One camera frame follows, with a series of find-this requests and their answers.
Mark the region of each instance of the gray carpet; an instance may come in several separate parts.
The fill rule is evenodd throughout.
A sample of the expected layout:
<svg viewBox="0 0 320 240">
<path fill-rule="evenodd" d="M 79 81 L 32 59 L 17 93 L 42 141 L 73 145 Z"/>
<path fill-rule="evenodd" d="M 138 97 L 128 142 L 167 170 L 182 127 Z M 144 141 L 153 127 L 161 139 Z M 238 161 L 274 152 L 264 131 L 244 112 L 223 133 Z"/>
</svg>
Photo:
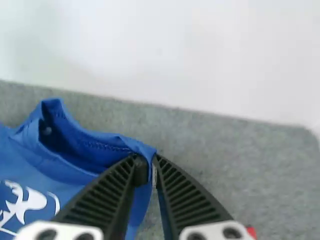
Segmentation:
<svg viewBox="0 0 320 240">
<path fill-rule="evenodd" d="M 157 147 L 238 221 L 255 226 L 259 240 L 320 239 L 320 152 L 309 131 L 6 82 L 0 121 L 16 126 L 52 96 L 88 129 Z M 163 239 L 156 193 L 137 239 Z"/>
</svg>

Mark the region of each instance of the white graphic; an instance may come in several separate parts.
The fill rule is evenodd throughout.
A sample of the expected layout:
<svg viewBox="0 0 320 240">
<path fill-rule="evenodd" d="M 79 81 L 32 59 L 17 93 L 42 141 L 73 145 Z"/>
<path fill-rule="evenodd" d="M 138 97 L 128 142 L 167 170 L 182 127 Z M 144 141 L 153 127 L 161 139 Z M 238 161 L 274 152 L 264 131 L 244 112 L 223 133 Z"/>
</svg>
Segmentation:
<svg viewBox="0 0 320 240">
<path fill-rule="evenodd" d="M 0 216 L 2 216 L 2 220 L 0 221 L 0 232 L 5 232 L 7 234 L 11 234 L 13 236 L 16 235 L 15 232 L 10 231 L 8 229 L 3 228 L 3 226 L 12 218 L 16 217 L 18 221 L 25 225 L 25 213 L 28 210 L 42 210 L 47 206 L 47 197 L 43 195 L 41 192 L 34 190 L 30 187 L 26 187 L 25 189 L 28 191 L 29 196 L 28 199 L 23 201 L 24 191 L 23 188 L 16 182 L 5 180 L 4 184 L 9 187 L 14 195 L 17 196 L 16 202 L 5 201 L 5 204 L 9 211 L 0 209 Z M 55 202 L 55 212 L 56 215 L 60 210 L 60 202 L 58 197 L 52 192 L 47 192 L 47 195 L 54 199 Z"/>
</svg>

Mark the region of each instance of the fabric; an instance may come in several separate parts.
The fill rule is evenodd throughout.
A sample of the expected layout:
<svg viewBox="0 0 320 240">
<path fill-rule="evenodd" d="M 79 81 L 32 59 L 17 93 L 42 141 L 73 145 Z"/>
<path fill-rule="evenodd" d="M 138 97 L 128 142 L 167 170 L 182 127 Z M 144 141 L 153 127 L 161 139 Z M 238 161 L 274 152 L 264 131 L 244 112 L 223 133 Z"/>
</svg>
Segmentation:
<svg viewBox="0 0 320 240">
<path fill-rule="evenodd" d="M 17 128 L 0 125 L 0 239 L 12 239 L 35 220 L 51 219 L 86 184 L 131 153 L 147 159 L 149 182 L 135 189 L 127 240 L 134 239 L 147 211 L 155 148 L 83 129 L 58 98 L 43 100 Z"/>
</svg>

